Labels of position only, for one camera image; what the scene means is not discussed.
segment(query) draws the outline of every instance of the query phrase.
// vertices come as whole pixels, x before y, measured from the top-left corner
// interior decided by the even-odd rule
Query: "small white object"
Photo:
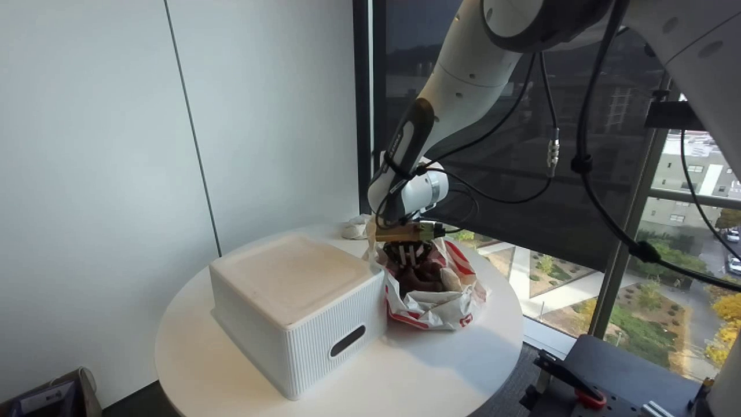
[[[210,285],[213,318],[288,399],[383,334],[381,274],[306,237],[214,260]]]
[[[365,223],[368,223],[368,216],[357,216],[357,218],[342,223],[339,224],[342,239],[365,240]]]

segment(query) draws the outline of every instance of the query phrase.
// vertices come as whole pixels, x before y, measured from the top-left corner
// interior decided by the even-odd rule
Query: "black cable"
[[[492,202],[492,204],[528,204],[528,202],[542,197],[542,194],[550,188],[550,182],[552,182],[552,175],[548,175],[545,182],[544,182],[537,191],[532,191],[532,194],[528,194],[528,197],[521,197],[521,199],[497,199],[497,197],[492,197],[492,194],[482,191],[478,188],[474,188],[473,182],[462,181],[460,175],[455,175],[455,174],[452,174],[452,172],[444,172],[444,168],[427,168],[427,172],[442,172],[442,174],[447,174],[448,179],[457,181],[462,188],[467,188],[473,194],[476,194],[476,197],[482,197],[482,199],[485,199],[485,202]]]
[[[593,188],[589,188],[589,181],[587,181],[587,174],[589,174],[589,155],[587,155],[587,115],[589,115],[589,101],[593,101],[593,94],[595,94],[595,85],[598,85],[598,78],[602,74],[602,65],[605,65],[605,57],[607,57],[607,50],[609,50],[609,44],[615,34],[615,30],[621,28],[621,21],[622,21],[622,14],[627,9],[627,1],[629,0],[615,0],[614,1],[614,9],[611,9],[611,15],[609,15],[609,22],[605,28],[605,37],[600,41],[600,50],[598,50],[598,57],[595,57],[595,65],[593,65],[593,74],[587,78],[587,85],[586,85],[586,94],[583,94],[583,101],[580,101],[580,111],[578,111],[578,125],[576,125],[576,155],[572,160],[572,168],[580,175],[580,182],[583,182],[583,190],[589,199],[589,204],[598,209],[600,218],[605,219],[605,224],[609,226],[609,231],[622,240],[627,245],[627,253],[639,257],[640,261],[650,261],[650,263],[660,263],[669,270],[675,270],[675,274],[683,274],[683,275],[690,275],[699,283],[705,283],[705,285],[715,285],[715,287],[725,287],[725,289],[733,289],[733,291],[741,291],[741,285],[737,283],[730,283],[730,281],[720,281],[715,275],[704,275],[704,274],[697,274],[697,270],[690,270],[690,269],[683,269],[683,265],[675,265],[675,263],[669,263],[660,257],[660,253],[645,242],[645,240],[633,240],[631,237],[627,237],[617,224],[615,219],[611,219],[611,216],[605,210],[605,206],[600,204],[600,199],[595,197]]]
[[[593,96],[595,96],[595,85],[598,85],[598,78],[602,74],[605,57],[607,57],[607,50],[611,47],[611,38],[615,37],[615,33],[621,28],[621,21],[622,21],[622,14],[627,9],[627,1],[629,0],[615,0],[614,1],[609,21],[607,21],[607,28],[605,28],[605,34],[602,34],[602,41],[600,41],[600,48],[598,48],[598,55],[595,55],[595,63],[593,63],[593,74],[587,76],[587,82],[586,82],[586,94],[580,99],[578,125],[576,125],[576,157],[580,162],[587,160],[586,135],[587,135],[587,115],[589,115],[589,107],[593,107]]]
[[[723,287],[723,289],[741,291],[741,285],[737,285],[737,283],[732,283],[732,281],[720,281],[720,277],[715,277],[715,275],[704,275],[704,274],[699,274],[699,270],[690,270],[690,269],[669,263],[669,261],[665,261],[665,260],[660,260],[660,261],[655,261],[655,263],[660,263],[660,265],[665,265],[665,269],[669,269],[669,270],[690,275],[690,277],[695,277],[695,281],[699,281],[699,283],[705,283],[705,285],[715,285],[715,287]]]
[[[684,152],[684,129],[677,131],[677,160],[680,160],[680,168],[684,174],[687,188],[690,188],[690,197],[695,202],[695,209],[699,212],[699,218],[704,219],[704,224],[709,226],[709,231],[720,240],[720,245],[732,253],[733,257],[739,257],[739,253],[717,234],[717,228],[711,224],[709,216],[704,212],[704,209],[699,206],[697,191],[695,191],[695,182],[690,179],[690,168],[687,168],[687,152]]]
[[[548,82],[548,69],[545,69],[545,57],[542,55],[542,50],[537,50],[537,63],[539,63],[539,78],[542,78],[542,87],[545,93],[545,104],[548,104],[548,114],[550,114],[550,122],[552,122],[552,129],[557,129],[557,111],[555,111],[555,104],[552,104],[552,94],[550,94],[550,82]]]
[[[191,145],[193,145],[193,157],[196,157],[196,162],[199,162],[199,174],[200,174],[200,186],[204,186],[204,197],[205,197],[205,209],[207,209],[207,219],[210,219],[210,234],[213,234],[214,253],[218,253],[218,257],[221,257],[221,240],[220,240],[220,237],[218,237],[214,216],[213,216],[213,204],[210,204],[210,191],[207,191],[207,181],[205,181],[205,168],[204,168],[204,157],[200,157],[200,145],[199,145],[199,135],[196,135],[193,120],[191,120],[191,107],[190,107],[190,96],[187,96],[187,85],[184,85],[184,74],[183,74],[181,48],[178,48],[176,30],[174,30],[174,22],[171,22],[168,1],[162,0],[162,4],[163,4],[168,38],[171,38],[171,50],[174,50],[174,55],[176,55],[176,66],[178,66],[178,78],[181,78],[181,89],[183,89],[183,101],[184,101],[190,137],[191,137]]]
[[[532,76],[532,66],[534,66],[534,52],[529,55],[528,71],[525,71],[525,78],[522,78],[522,85],[521,85],[518,94],[513,96],[512,107],[506,108],[506,114],[497,122],[492,122],[478,139],[460,143],[460,145],[455,145],[452,150],[444,150],[442,155],[433,157],[430,162],[423,165],[423,168],[427,168],[430,165],[435,165],[435,162],[439,162],[444,157],[452,157],[452,155],[455,155],[455,152],[460,152],[466,147],[473,147],[473,145],[485,142],[492,131],[497,131],[512,117],[512,114],[517,111],[518,101],[525,96],[528,82],[529,82],[529,76]]]
[[[376,210],[375,210],[376,212],[375,219],[379,226],[387,226],[387,218],[383,218],[387,204],[388,204],[391,194],[395,194],[400,188],[387,190],[383,199],[379,199]]]
[[[476,199],[476,197],[473,197],[473,194],[466,191],[466,190],[452,190],[452,194],[462,194],[462,197],[467,199],[467,204],[473,206],[473,212],[467,212],[466,218],[478,218],[482,206],[478,206],[478,199]]]

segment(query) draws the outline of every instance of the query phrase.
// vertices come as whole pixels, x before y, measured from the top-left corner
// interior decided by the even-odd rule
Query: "snack bag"
[[[476,270],[447,239],[383,242],[379,261],[387,265],[387,305],[394,321],[455,330],[485,304]]]

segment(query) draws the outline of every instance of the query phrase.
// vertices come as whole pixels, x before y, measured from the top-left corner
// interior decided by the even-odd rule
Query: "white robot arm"
[[[611,0],[462,0],[439,57],[391,139],[371,182],[383,219],[447,197],[447,175],[413,175],[423,152],[478,120],[501,94],[521,52],[572,38],[598,22]],[[639,33],[687,94],[732,168],[741,174],[741,1],[631,0],[622,25]]]

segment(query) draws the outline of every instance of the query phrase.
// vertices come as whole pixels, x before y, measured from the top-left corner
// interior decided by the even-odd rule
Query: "window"
[[[387,139],[400,122],[407,101],[419,93],[430,74],[447,25],[457,9],[452,0],[383,0],[381,30],[375,37],[376,71],[375,94],[375,160],[387,147]],[[565,334],[593,328],[621,349],[645,356],[660,366],[690,378],[709,378],[723,364],[726,338],[733,321],[720,318],[730,294],[655,265],[644,265],[629,257],[614,261],[615,240],[605,231],[578,179],[570,174],[566,150],[573,145],[576,114],[583,96],[586,71],[598,47],[572,50],[548,50],[548,81],[552,87],[555,114],[562,126],[562,165],[548,191],[537,204],[506,206],[473,197],[460,182],[452,181],[452,197],[430,216],[467,226],[462,239],[510,277],[521,299],[522,312]],[[430,152],[439,155],[453,145],[478,139],[501,111],[510,108],[513,93],[525,87],[513,117],[488,142],[442,165],[478,190],[499,199],[529,194],[544,182],[544,143],[550,135],[542,81],[525,78],[522,57],[483,120],[452,135]],[[680,168],[677,131],[669,131],[655,168],[649,197],[631,199],[640,179],[644,155],[655,142],[644,129],[644,108],[660,87],[665,71],[644,52],[644,41],[625,33],[615,38],[605,76],[600,78],[589,150],[595,160],[595,194],[615,223],[640,218],[636,228],[658,245],[665,260],[717,275],[732,275],[725,253],[709,237],[701,218],[687,199],[687,182]],[[741,182],[732,175],[725,157],[705,131],[684,135],[687,172],[704,199],[709,219],[717,228],[741,226]],[[617,281],[607,281],[607,265],[621,270]],[[615,299],[607,299],[611,312],[595,318],[595,301],[602,283],[617,283]]]
[[[375,78],[375,85],[381,87],[376,108],[381,125],[372,145],[376,150],[387,147],[404,107],[425,82],[457,9],[457,1],[452,0],[427,0],[423,6],[417,0],[383,0],[381,4],[383,44],[375,41],[381,48],[381,71]],[[589,307],[580,304],[600,294],[602,270],[615,250],[615,239],[605,231],[578,179],[566,167],[586,87],[583,63],[589,63],[595,50],[598,44],[544,52],[562,126],[562,155],[550,188],[534,204],[495,204],[452,181],[452,194],[430,212],[435,219],[473,228],[473,242],[510,275],[522,311],[573,335],[587,328]],[[528,55],[521,57],[505,94],[483,120],[452,135],[430,150],[430,155],[439,155],[478,139],[512,107],[513,94],[525,87],[518,111],[499,131],[482,145],[442,160],[444,168],[497,199],[528,197],[545,181],[544,155],[552,131],[544,82],[537,76],[537,65],[532,76],[525,78],[528,63]],[[631,33],[621,34],[598,85],[589,131],[595,191],[617,223],[631,209],[644,165],[640,155],[652,143],[652,135],[640,125],[644,108],[660,81],[662,69],[645,55],[644,41]]]
[[[660,254],[677,265],[739,281],[741,263],[732,263],[725,247],[711,237],[695,204],[650,197],[639,223],[639,239],[650,240]],[[683,212],[652,216],[658,206],[683,209]],[[712,226],[730,228],[741,224],[741,204],[705,206]],[[614,301],[605,338],[631,355],[660,364],[677,374],[704,380],[712,378],[741,328],[741,297],[695,283],[667,269],[627,260],[621,291]]]

